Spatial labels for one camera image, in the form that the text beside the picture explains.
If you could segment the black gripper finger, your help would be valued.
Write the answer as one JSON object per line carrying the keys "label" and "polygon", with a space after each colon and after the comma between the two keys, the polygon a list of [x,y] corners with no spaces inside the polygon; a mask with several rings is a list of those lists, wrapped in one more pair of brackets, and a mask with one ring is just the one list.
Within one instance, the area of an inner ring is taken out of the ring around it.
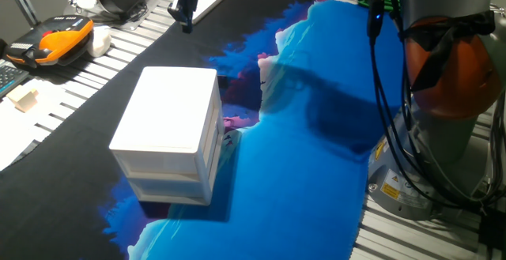
{"label": "black gripper finger", "polygon": [[182,23],[183,32],[191,33],[193,30],[193,13],[197,7],[197,0],[181,0],[183,15],[185,16],[184,22]]}
{"label": "black gripper finger", "polygon": [[180,24],[186,24],[186,14],[179,0],[173,0],[168,5],[168,12]]}

